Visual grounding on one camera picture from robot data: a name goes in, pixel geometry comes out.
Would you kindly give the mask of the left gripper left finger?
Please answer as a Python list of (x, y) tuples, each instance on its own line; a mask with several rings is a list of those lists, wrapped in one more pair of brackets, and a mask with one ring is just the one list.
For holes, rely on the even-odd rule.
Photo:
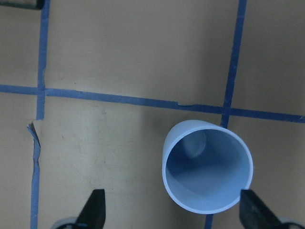
[(104, 189), (95, 189), (92, 191), (73, 227), (75, 229), (102, 229), (105, 220), (105, 191)]

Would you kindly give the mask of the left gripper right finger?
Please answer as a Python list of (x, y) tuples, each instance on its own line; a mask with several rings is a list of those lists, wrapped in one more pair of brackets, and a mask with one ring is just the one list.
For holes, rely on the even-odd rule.
[(287, 229), (266, 204), (250, 189), (240, 194), (239, 219), (245, 229)]

